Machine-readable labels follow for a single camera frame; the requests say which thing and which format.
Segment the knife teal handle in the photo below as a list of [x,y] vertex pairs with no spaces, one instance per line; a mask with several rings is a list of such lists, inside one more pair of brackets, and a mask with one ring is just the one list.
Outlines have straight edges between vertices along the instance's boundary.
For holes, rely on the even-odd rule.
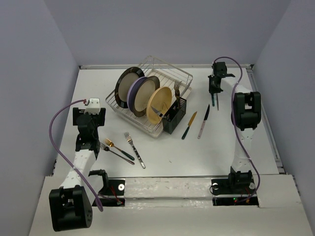
[[213,94],[211,94],[211,100],[212,100],[212,106],[214,107],[215,106],[215,98],[214,98]]

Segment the silver fork teal handle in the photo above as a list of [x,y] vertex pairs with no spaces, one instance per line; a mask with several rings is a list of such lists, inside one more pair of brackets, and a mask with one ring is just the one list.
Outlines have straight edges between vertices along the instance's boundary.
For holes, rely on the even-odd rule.
[[181,86],[182,86],[182,81],[177,80],[177,83],[180,85],[180,88],[181,88]]

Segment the knife dark handle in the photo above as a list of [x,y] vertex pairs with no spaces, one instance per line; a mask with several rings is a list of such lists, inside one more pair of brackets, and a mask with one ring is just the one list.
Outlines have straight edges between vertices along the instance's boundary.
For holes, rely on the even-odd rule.
[[153,106],[151,108],[160,118],[162,119],[166,118],[166,116],[162,114],[160,111],[158,111],[156,108],[154,108]]

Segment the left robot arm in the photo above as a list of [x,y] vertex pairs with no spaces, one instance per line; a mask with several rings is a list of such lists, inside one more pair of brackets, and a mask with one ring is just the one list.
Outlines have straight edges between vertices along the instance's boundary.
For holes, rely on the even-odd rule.
[[105,108],[73,108],[73,125],[78,128],[74,160],[61,157],[70,170],[57,189],[49,193],[49,206],[55,232],[89,228],[93,220],[92,204],[100,211],[103,206],[98,194],[108,191],[105,170],[92,170],[98,158],[100,141],[98,128],[105,123]]

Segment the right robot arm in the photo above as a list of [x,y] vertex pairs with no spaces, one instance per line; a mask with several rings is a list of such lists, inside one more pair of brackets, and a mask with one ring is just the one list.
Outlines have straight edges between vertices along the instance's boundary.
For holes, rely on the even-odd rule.
[[212,104],[219,104],[218,94],[221,92],[231,95],[231,122],[236,144],[226,186],[230,192],[237,193],[252,180],[249,150],[253,133],[261,122],[261,94],[241,85],[241,79],[227,72],[225,62],[216,59],[212,69],[212,74],[208,76]]

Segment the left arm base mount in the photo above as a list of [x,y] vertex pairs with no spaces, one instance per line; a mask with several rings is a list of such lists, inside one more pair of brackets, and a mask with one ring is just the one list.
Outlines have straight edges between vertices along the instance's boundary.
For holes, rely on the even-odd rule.
[[105,170],[89,172],[88,180],[98,196],[103,207],[124,207],[125,186],[124,179],[109,178]]

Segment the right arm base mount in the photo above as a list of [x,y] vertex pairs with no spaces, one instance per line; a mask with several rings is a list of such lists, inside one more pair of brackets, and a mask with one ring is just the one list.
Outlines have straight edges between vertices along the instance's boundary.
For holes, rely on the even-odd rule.
[[211,180],[209,191],[216,207],[259,205],[251,171],[236,172],[230,169],[228,177]]

